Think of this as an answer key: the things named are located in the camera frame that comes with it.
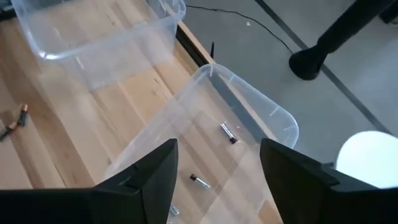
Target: black pole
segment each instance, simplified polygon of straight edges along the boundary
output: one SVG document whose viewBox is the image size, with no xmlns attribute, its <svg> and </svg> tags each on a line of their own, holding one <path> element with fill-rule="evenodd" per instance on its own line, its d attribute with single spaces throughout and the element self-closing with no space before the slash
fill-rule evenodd
<svg viewBox="0 0 398 224">
<path fill-rule="evenodd" d="M 392 22 L 396 17 L 398 17 L 398 2 L 394 2 L 380 14 L 380 19 L 385 23 Z"/>
<path fill-rule="evenodd" d="M 304 80 L 315 79 L 328 54 L 339 49 L 395 0 L 357 0 L 318 39 L 317 44 L 293 54 L 290 69 Z"/>
</svg>

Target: black cable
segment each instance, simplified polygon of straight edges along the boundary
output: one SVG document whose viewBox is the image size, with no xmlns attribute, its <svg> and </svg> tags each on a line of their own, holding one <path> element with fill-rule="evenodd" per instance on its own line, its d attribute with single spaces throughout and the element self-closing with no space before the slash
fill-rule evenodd
<svg viewBox="0 0 398 224">
<path fill-rule="evenodd" d="M 255 19 L 253 19 L 253 18 L 251 18 L 251 17 L 248 17 L 248 16 L 245 16 L 245 15 L 241 14 L 240 12 L 229 11 L 229 10 L 225 10 L 225 9 L 217 9 L 217 8 L 210 9 L 210 8 L 202 7 L 202 6 L 191 6 L 191 5 L 187 5 L 187 7 L 194 8 L 194 9 L 204 9 L 204 10 L 213 11 L 213 12 L 233 13 L 233 14 L 237 14 L 237 15 L 239 15 L 239 16 L 241 16 L 241 17 L 245 17 L 246 19 L 250 19 L 251 21 L 253 21 L 253 22 L 259 24 L 260 26 L 262 26 L 263 28 L 265 28 L 271 35 L 273 35 L 277 40 L 279 40 L 279 41 L 286 47 L 286 49 L 289 50 L 289 52 L 290 52 L 291 54 L 293 54 L 293 51 L 287 46 L 287 44 L 286 44 L 282 39 L 280 39 L 278 36 L 276 36 L 276 35 L 275 35 L 271 30 L 269 30 L 266 26 L 262 25 L 262 23 L 260 23 L 259 21 L 255 20 Z"/>
</svg>

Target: transparent plastic tub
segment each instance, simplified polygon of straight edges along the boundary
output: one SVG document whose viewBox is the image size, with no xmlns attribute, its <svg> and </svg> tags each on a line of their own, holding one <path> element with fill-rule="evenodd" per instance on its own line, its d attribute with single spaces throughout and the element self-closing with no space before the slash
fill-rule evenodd
<svg viewBox="0 0 398 224">
<path fill-rule="evenodd" d="M 235 144 L 221 129 L 223 123 L 238 139 Z M 299 128 L 286 110 L 227 68 L 205 65 L 111 164 L 105 178 L 177 138 L 172 204 L 180 214 L 170 215 L 169 223 L 252 223 L 271 197 L 259 159 L 265 136 L 294 147 Z M 191 174 L 212 188 L 200 187 Z"/>
<path fill-rule="evenodd" d="M 95 89 L 167 60 L 183 0 L 12 0 L 32 51 Z"/>
</svg>

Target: gray floor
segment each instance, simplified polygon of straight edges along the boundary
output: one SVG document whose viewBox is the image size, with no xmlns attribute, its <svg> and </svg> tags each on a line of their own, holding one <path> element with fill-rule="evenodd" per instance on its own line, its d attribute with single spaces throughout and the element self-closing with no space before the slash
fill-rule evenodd
<svg viewBox="0 0 398 224">
<path fill-rule="evenodd" d="M 264 0 L 308 46 L 312 46 L 354 0 Z M 255 0 L 186 0 L 187 4 L 239 11 L 253 17 L 299 47 Z M 289 69 L 289 51 L 261 26 L 234 14 L 187 9 L 186 25 L 227 66 L 297 120 L 296 150 L 321 162 L 336 159 L 353 134 L 376 129 L 352 102 L 321 74 L 315 81 L 298 79 Z M 398 135 L 398 27 L 375 19 L 335 54 L 326 66 L 393 134 Z"/>
</svg>

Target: wooden table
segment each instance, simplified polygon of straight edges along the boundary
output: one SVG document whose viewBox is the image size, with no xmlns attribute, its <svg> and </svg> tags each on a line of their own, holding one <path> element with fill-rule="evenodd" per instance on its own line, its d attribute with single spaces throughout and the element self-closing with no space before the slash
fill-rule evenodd
<svg viewBox="0 0 398 224">
<path fill-rule="evenodd" d="M 0 142 L 0 189 L 100 183 L 110 163 L 198 69 L 192 54 L 214 62 L 182 22 L 178 32 L 196 53 L 177 42 L 168 62 L 88 91 L 62 67 L 31 53 L 17 19 L 0 23 L 1 121 L 8 125 L 22 103 L 30 105 L 26 127 Z M 280 223 L 272 201 L 257 223 Z"/>
</svg>

